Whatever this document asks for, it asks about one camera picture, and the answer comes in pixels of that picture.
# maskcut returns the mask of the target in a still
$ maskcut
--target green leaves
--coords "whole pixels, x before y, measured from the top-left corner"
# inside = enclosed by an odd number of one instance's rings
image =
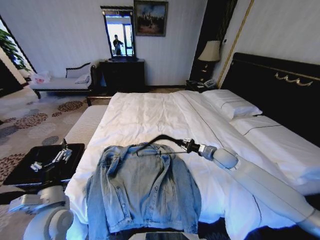
[[[23,57],[19,54],[17,46],[9,40],[9,37],[11,38],[11,35],[8,32],[0,29],[0,47],[18,70],[24,69],[26,71],[30,71],[27,69]]]

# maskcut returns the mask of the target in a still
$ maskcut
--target denim jacket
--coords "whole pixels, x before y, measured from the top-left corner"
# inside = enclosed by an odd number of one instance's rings
[[[173,228],[196,234],[199,189],[185,162],[166,145],[109,146],[86,186],[89,239],[132,228]]]

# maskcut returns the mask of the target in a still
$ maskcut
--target upholstered bench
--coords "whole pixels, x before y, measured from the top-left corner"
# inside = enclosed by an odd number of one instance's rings
[[[65,136],[68,144],[84,144],[87,148],[108,105],[93,105],[88,107],[69,133]]]

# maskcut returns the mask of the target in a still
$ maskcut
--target framed painting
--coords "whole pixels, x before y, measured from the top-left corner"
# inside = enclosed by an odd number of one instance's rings
[[[167,1],[134,1],[136,36],[165,37],[167,26]]]

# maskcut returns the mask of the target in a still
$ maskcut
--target pillow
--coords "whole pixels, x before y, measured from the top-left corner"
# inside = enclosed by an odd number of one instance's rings
[[[239,116],[254,116],[262,114],[255,105],[244,100],[242,97],[229,90],[211,90],[202,93],[205,98],[213,104],[222,115],[232,120]]]
[[[320,148],[266,116],[230,122],[294,185],[320,180]]]
[[[80,77],[78,77],[77,80],[75,80],[75,84],[86,84],[89,82],[89,74],[86,73],[86,74],[83,74],[81,75]]]

